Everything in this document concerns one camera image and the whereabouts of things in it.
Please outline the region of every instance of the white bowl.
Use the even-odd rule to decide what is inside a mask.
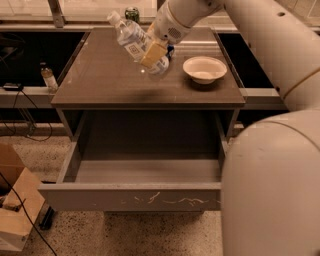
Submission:
[[[211,84],[227,73],[227,67],[222,61],[206,56],[186,60],[183,70],[198,84]]]

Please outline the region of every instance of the plastic bottle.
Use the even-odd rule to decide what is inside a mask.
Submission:
[[[152,38],[136,22],[122,19],[116,11],[112,11],[107,20],[115,27],[118,43],[127,50],[136,62],[140,62],[152,43]],[[150,74],[162,74],[168,67],[169,60],[163,56],[146,70]]]
[[[53,75],[52,69],[47,66],[45,62],[40,63],[41,75],[46,86],[49,89],[49,93],[55,93],[58,90],[58,84],[56,78]]]

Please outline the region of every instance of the box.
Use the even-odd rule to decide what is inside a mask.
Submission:
[[[12,146],[1,143],[0,172],[24,201],[24,207],[34,223],[44,203],[44,198],[37,190],[41,182],[24,166]],[[32,224],[22,207],[17,211],[12,209],[21,203],[0,176],[0,192],[5,193],[5,190],[9,194],[5,197],[3,207],[0,208],[0,250],[22,251],[32,230]]]

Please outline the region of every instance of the drawer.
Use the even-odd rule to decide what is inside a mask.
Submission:
[[[39,191],[55,210],[218,210],[219,140],[213,111],[88,110]]]

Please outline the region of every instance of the floor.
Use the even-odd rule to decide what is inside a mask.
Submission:
[[[0,143],[13,145],[24,164],[42,181],[55,181],[66,152],[69,138],[59,125],[53,136],[48,126],[39,127],[30,138],[23,125],[15,136],[0,126]],[[46,213],[45,204],[36,226]],[[82,255],[166,255],[222,256],[221,212],[165,214],[109,214],[105,212],[56,212],[50,230],[43,237],[59,256]],[[0,255],[54,255],[33,229],[22,252]]]

